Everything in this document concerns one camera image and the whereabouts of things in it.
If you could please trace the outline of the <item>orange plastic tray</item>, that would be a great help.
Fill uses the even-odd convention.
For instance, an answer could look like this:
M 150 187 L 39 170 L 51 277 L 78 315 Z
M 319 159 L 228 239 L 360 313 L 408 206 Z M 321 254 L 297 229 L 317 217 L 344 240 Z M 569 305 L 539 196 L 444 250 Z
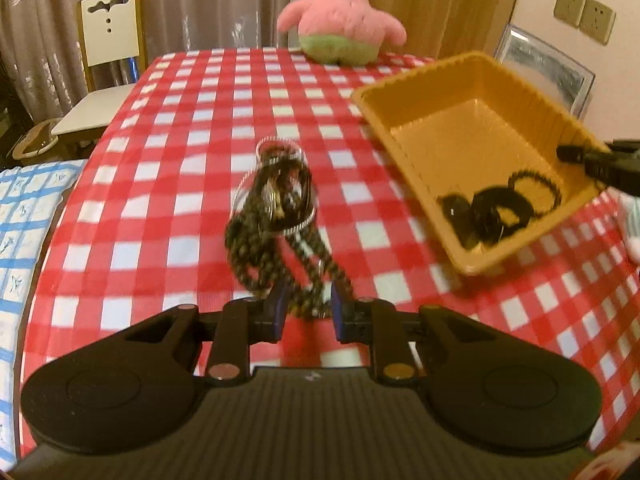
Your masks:
M 578 120 L 482 52 L 470 52 L 383 78 L 352 100 L 405 177 L 462 274 L 486 272 L 599 196 L 581 166 L 561 162 L 561 144 L 603 148 Z M 555 211 L 493 245 L 465 249 L 438 203 L 440 196 L 506 184 L 536 171 L 560 190 Z

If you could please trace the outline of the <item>white plush toy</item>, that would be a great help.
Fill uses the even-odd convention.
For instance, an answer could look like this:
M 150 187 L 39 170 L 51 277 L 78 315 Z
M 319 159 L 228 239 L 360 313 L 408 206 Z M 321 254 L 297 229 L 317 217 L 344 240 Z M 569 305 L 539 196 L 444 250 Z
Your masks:
M 640 264 L 640 200 L 638 197 L 620 193 L 617 220 L 626 253 L 638 266 Z

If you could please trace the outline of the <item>framed sand art picture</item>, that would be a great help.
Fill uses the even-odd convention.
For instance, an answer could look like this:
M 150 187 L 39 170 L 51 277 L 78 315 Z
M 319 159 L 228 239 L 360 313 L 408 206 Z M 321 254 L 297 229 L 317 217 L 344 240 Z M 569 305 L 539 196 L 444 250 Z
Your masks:
M 495 59 L 579 118 L 596 75 L 586 66 L 530 32 L 507 24 Z

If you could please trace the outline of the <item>black wristwatch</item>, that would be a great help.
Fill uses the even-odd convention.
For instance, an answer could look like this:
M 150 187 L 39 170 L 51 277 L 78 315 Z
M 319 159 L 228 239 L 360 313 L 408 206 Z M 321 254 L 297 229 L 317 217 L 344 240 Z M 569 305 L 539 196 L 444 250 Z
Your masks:
M 490 186 L 469 202 L 451 193 L 436 200 L 465 250 L 480 243 L 495 245 L 528 226 L 534 216 L 530 201 L 507 186 Z

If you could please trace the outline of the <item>red white checkered tablecloth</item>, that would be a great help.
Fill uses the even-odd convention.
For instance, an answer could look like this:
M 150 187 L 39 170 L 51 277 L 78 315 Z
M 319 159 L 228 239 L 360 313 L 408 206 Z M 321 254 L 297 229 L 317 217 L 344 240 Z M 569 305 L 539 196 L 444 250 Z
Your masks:
M 401 310 L 434 302 L 567 356 L 600 382 L 590 439 L 613 444 L 639 411 L 639 275 L 602 195 L 486 275 L 454 272 L 352 90 L 418 66 L 363 68 L 288 49 L 164 55 L 108 128 L 55 229 L 21 366 L 41 365 L 176 304 L 216 310 L 242 295 L 224 250 L 232 197 L 257 142 L 305 152 L 320 233 L 360 296 Z

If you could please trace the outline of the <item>blue white patterned bedsheet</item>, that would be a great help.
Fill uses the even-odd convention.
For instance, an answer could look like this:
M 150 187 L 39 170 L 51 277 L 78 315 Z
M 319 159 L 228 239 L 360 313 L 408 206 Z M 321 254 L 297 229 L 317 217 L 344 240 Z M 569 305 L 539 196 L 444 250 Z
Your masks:
M 1 467 L 13 466 L 17 453 L 17 364 L 22 357 L 22 322 L 38 264 L 46 253 L 64 193 L 85 163 L 45 162 L 1 171 Z

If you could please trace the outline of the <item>wooden stool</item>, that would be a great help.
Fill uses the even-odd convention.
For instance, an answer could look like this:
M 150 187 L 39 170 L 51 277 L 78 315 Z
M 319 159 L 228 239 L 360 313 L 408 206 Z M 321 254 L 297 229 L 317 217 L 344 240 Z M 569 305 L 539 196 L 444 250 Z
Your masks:
M 60 118 L 47 119 L 33 126 L 17 141 L 12 157 L 22 166 L 62 162 L 65 158 L 64 145 L 52 132 Z

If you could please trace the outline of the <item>pink starfish plush toy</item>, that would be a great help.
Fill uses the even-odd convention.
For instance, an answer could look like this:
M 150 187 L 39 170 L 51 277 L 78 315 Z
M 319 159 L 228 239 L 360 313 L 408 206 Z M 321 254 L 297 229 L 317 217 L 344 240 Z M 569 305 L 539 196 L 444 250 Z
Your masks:
M 303 54 L 323 65 L 367 65 L 382 44 L 401 47 L 407 41 L 401 21 L 370 0 L 294 0 L 277 19 L 279 32 L 292 28 Z

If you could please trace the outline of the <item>white wooden chair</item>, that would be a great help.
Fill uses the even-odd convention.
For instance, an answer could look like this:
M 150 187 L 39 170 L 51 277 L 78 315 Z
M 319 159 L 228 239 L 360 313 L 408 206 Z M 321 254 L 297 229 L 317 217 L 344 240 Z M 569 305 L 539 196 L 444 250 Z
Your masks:
M 80 0 L 76 18 L 88 93 L 52 129 L 67 144 L 99 139 L 134 88 L 112 84 L 100 89 L 97 68 L 131 61 L 140 76 L 148 67 L 142 0 Z

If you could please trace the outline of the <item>grey curtain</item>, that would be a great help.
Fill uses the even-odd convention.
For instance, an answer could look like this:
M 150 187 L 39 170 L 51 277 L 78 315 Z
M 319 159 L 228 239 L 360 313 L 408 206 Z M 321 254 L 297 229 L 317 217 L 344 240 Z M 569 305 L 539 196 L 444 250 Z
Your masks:
M 1 0 L 1 87 L 34 122 L 60 117 L 87 93 L 80 0 Z M 283 46 L 276 19 L 288 0 L 142 0 L 148 58 L 216 48 Z

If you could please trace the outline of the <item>gold wall socket right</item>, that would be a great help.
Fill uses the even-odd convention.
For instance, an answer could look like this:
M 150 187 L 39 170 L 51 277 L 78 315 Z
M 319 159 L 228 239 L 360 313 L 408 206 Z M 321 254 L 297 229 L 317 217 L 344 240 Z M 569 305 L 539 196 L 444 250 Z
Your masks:
M 578 28 L 585 35 L 606 46 L 610 41 L 616 12 L 598 0 L 585 0 Z

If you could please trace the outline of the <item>gold wall socket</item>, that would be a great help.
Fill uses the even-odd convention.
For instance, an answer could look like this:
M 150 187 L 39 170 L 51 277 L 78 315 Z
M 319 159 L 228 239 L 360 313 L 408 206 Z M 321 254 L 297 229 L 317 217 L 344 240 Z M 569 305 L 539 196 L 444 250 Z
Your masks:
M 616 12 L 598 0 L 585 0 L 578 28 L 585 35 L 606 46 L 610 41 Z
M 574 28 L 577 28 L 582 18 L 585 0 L 555 0 L 553 16 Z

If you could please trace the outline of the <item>gold wall socket left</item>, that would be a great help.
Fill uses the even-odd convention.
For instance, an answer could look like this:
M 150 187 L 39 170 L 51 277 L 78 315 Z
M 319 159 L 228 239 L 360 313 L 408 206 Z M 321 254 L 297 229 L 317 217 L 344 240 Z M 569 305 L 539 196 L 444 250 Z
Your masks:
M 553 16 L 574 28 L 577 28 L 582 18 L 585 0 L 555 0 Z

